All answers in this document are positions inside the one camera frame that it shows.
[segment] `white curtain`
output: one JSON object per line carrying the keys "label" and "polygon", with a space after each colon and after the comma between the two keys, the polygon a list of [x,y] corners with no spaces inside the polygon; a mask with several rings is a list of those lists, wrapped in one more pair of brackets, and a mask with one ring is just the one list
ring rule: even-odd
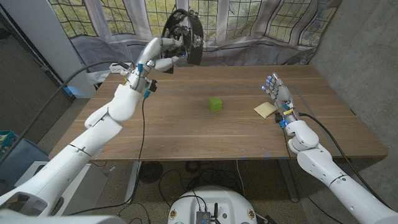
{"label": "white curtain", "polygon": [[[340,0],[49,0],[81,62],[135,62],[172,11],[193,9],[202,66],[306,64]],[[106,70],[107,65],[91,72]]]}

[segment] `cable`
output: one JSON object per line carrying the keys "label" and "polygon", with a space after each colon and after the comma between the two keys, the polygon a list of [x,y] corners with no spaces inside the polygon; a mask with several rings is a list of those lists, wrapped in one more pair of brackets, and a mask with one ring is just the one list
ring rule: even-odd
{"label": "cable", "polygon": [[296,168],[295,168],[294,163],[293,163],[293,161],[292,161],[292,156],[290,155],[290,152],[289,152],[289,146],[287,145],[287,139],[286,139],[285,130],[282,129],[282,131],[284,132],[286,150],[287,150],[287,154],[289,155],[290,163],[292,164],[293,171],[294,171],[294,174],[295,174],[295,176],[296,176],[296,178],[297,178],[298,185],[299,185],[300,188],[302,189],[303,193],[305,194],[305,196],[306,196],[306,197],[307,197],[307,198],[308,198],[308,199],[309,199],[321,212],[323,212],[325,215],[327,215],[329,218],[331,218],[331,219],[334,220],[335,222],[340,223],[340,224],[343,224],[343,223],[340,222],[339,220],[337,220],[337,219],[335,219],[334,217],[332,217],[331,215],[327,214],[327,212],[325,212],[322,208],[320,208],[320,207],[310,198],[310,196],[308,196],[308,194],[305,192],[303,186],[302,186],[301,183],[300,183],[299,176],[298,176],[297,173],[296,173]]}
{"label": "cable", "polygon": [[266,218],[262,217],[262,216],[261,216],[261,215],[259,215],[258,213],[256,213],[256,215],[257,215],[259,218],[261,218],[262,220],[264,220],[264,221],[267,221],[267,222],[268,222],[268,219],[266,219]]}
{"label": "cable", "polygon": [[206,205],[205,200],[204,200],[203,198],[199,197],[199,196],[196,196],[196,195],[185,195],[185,196],[181,196],[181,197],[179,197],[177,200],[175,200],[175,201],[171,204],[171,206],[172,206],[176,201],[178,201],[178,200],[180,200],[180,199],[183,199],[183,198],[187,198],[187,197],[196,197],[196,198],[200,198],[200,200],[202,200],[203,203],[205,204],[205,212],[207,212],[207,205]]}
{"label": "cable", "polygon": [[[142,120],[143,120],[143,128],[142,128],[142,144],[141,144],[141,149],[139,151],[139,155],[138,155],[138,162],[140,161],[141,158],[141,152],[142,152],[142,148],[144,147],[144,138],[145,138],[145,117],[144,117],[144,103],[145,103],[145,98],[142,101]],[[123,206],[125,204],[128,204],[129,201],[132,200],[132,197],[134,196],[134,191],[131,193],[131,196],[129,197],[129,199],[123,203],[117,204],[117,205],[108,205],[108,206],[104,206],[104,207],[98,207],[98,208],[89,208],[86,210],[82,210],[79,212],[75,212],[69,215],[76,215],[79,213],[83,213],[83,212],[89,212],[89,211],[95,211],[95,210],[101,210],[101,209],[105,209],[105,208],[115,208],[115,207],[120,207]]]}
{"label": "cable", "polygon": [[199,199],[198,199],[198,196],[196,195],[196,193],[193,191],[193,189],[192,189],[192,192],[193,192],[193,194],[196,196],[196,198],[197,198],[197,201],[198,201],[198,205],[199,205],[199,212],[201,212],[201,208],[200,208],[200,203],[199,203]]}
{"label": "cable", "polygon": [[129,224],[132,224],[132,221],[134,221],[134,220],[139,220],[139,221],[141,222],[141,224],[142,224],[142,220],[141,220],[140,218],[133,218],[133,219],[129,222]]}
{"label": "cable", "polygon": [[175,172],[178,173],[178,176],[180,177],[181,187],[182,187],[182,189],[184,189],[184,191],[185,191],[185,187],[184,187],[184,185],[182,184],[181,173],[180,173],[180,171],[175,170],[175,169],[169,170],[169,171],[167,171],[166,173],[164,173],[164,174],[160,177],[159,182],[158,182],[158,184],[157,184],[157,186],[158,186],[158,188],[159,188],[160,196],[162,196],[164,202],[166,202],[166,204],[167,204],[170,208],[171,208],[172,206],[171,206],[171,204],[169,204],[169,203],[167,202],[166,198],[164,197],[164,195],[163,195],[163,193],[162,193],[162,190],[160,189],[160,183],[162,182],[163,177],[164,177],[166,174],[168,174],[169,172],[172,172],[172,171],[175,171]]}
{"label": "cable", "polygon": [[[33,124],[38,120],[39,116],[44,112],[44,110],[46,109],[46,107],[48,107],[48,105],[50,104],[50,102],[58,95],[58,93],[63,90],[64,87],[66,87],[66,85],[70,82],[70,80],[72,80],[73,78],[75,78],[80,72],[86,70],[87,68],[91,68],[95,65],[101,65],[103,63],[114,63],[113,60],[107,60],[107,61],[103,61],[103,62],[96,62],[96,63],[92,63],[91,65],[87,65],[84,67],[81,67],[80,69],[78,69],[77,71],[73,72],[73,74],[71,74],[69,76],[69,78],[67,78],[64,83],[62,83],[62,85],[60,85],[57,90],[55,90],[55,92],[50,96],[50,98],[44,103],[44,105],[41,107],[41,109],[39,110],[39,112],[37,112],[37,114],[35,115],[35,117],[32,119],[32,121],[30,121],[30,123],[28,124],[28,126],[25,128],[25,130],[21,133],[21,135],[17,138],[17,140],[14,142],[14,144],[10,147],[10,149],[8,150],[8,152],[11,153],[11,151],[19,144],[19,142],[25,137],[25,135],[27,134],[27,132],[29,131],[29,129],[33,126]],[[4,155],[1,159],[0,159],[0,164],[3,162],[3,160],[5,160],[5,158],[8,155]]]}
{"label": "cable", "polygon": [[245,198],[246,198],[246,196],[245,196],[245,194],[244,194],[244,186],[243,186],[242,176],[241,176],[241,173],[239,172],[238,160],[236,160],[236,170],[238,171],[238,174],[239,174],[239,179],[241,179],[242,191],[243,191],[243,197],[245,197]]}
{"label": "cable", "polygon": [[[203,165],[207,165],[207,164],[211,164],[212,168],[211,169],[203,169],[202,166]],[[233,188],[237,188],[241,194],[243,194],[242,188],[241,188],[241,184],[238,183],[237,179],[239,177],[237,177],[236,172],[233,172],[231,170],[221,170],[221,169],[215,169],[214,165],[213,165],[213,161],[211,162],[207,162],[205,164],[201,164],[200,165],[200,170],[201,172],[199,173],[200,178],[202,178],[203,180],[205,180],[207,182],[207,184],[214,184],[214,182],[207,180],[206,178],[202,177],[202,173],[209,173],[211,172],[211,178],[213,179],[215,174],[218,174],[220,177],[222,177],[221,173],[225,175],[225,177],[231,179],[234,182],[234,186],[227,186],[225,184],[223,184],[225,187],[233,189]]]}
{"label": "cable", "polygon": [[95,164],[94,162],[91,162],[93,165],[95,165],[96,167],[104,167],[108,162],[105,162],[104,163],[104,165],[102,165],[102,166],[99,166],[99,165],[97,165],[97,164]]}
{"label": "cable", "polygon": [[375,191],[371,188],[371,186],[369,186],[369,184],[362,178],[362,176],[356,171],[356,169],[353,167],[353,165],[350,163],[350,161],[348,160],[347,156],[345,155],[345,153],[343,152],[343,150],[340,148],[340,146],[338,145],[336,139],[334,139],[333,135],[329,132],[329,130],[323,125],[321,124],[321,122],[319,122],[316,118],[314,118],[313,116],[306,114],[306,113],[298,113],[299,116],[306,116],[311,118],[312,120],[314,120],[317,124],[319,124],[319,126],[321,126],[326,133],[329,135],[329,137],[331,138],[331,140],[333,141],[333,143],[335,143],[337,149],[340,151],[341,155],[344,157],[344,159],[347,161],[348,165],[351,167],[351,169],[354,171],[355,175],[361,180],[361,182],[366,186],[366,188],[381,202],[383,203],[386,207],[390,208],[390,206],[387,205],[386,202],[383,201],[383,199],[380,198],[380,196],[378,196],[377,193],[375,193]]}
{"label": "cable", "polygon": [[126,208],[127,208],[128,206],[130,206],[130,205],[140,205],[140,206],[145,210],[145,212],[146,212],[146,214],[147,214],[147,218],[148,218],[148,223],[150,223],[150,218],[149,218],[148,210],[146,209],[145,206],[143,206],[143,204],[138,203],[138,202],[131,203],[131,204],[125,206],[124,208],[122,208],[122,210],[119,211],[118,216],[120,217],[120,213],[123,212],[123,210],[126,209]]}

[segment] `table leg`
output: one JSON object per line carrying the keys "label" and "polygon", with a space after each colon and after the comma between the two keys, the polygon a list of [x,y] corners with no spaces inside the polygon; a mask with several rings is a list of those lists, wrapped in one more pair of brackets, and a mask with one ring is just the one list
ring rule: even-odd
{"label": "table leg", "polygon": [[282,171],[282,175],[284,176],[287,191],[289,192],[290,200],[293,203],[299,202],[299,194],[297,193],[297,189],[294,183],[294,178],[292,174],[292,170],[290,169],[290,164],[287,159],[278,160],[278,165],[280,167],[280,171]]}
{"label": "table leg", "polygon": [[140,167],[141,167],[141,162],[135,161],[132,164],[129,185],[127,186],[126,196],[124,198],[124,201],[127,203],[130,203],[132,201],[131,195],[134,193],[136,185],[138,184],[138,173]]}

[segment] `window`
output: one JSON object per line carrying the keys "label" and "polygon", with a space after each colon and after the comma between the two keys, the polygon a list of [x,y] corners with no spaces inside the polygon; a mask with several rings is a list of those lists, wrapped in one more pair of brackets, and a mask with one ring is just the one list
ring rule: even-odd
{"label": "window", "polygon": [[289,43],[293,27],[308,9],[310,3],[311,0],[285,0],[272,21],[268,36]]}
{"label": "window", "polygon": [[145,0],[150,31],[160,37],[169,15],[175,9],[175,0]]}
{"label": "window", "polygon": [[199,13],[199,20],[203,27],[203,40],[216,41],[217,0],[189,0],[192,10]]}
{"label": "window", "polygon": [[304,30],[301,38],[300,44],[317,46],[320,37],[328,25],[330,19],[336,12],[336,8],[326,9],[327,1],[319,1],[318,3],[318,15],[316,19]]}
{"label": "window", "polygon": [[245,0],[230,0],[226,40],[250,35],[251,27],[259,14],[260,5],[261,0],[249,2]]}
{"label": "window", "polygon": [[49,0],[69,38],[77,35],[96,36],[83,0]]}
{"label": "window", "polygon": [[134,33],[123,0],[101,0],[101,5],[111,34]]}

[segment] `yellow sticky note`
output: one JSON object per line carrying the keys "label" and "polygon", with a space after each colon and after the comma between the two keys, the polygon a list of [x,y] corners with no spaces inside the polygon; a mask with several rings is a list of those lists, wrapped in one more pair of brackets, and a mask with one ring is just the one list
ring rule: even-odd
{"label": "yellow sticky note", "polygon": [[261,115],[264,119],[266,119],[270,114],[276,111],[276,107],[268,102],[261,104],[256,107],[254,110]]}

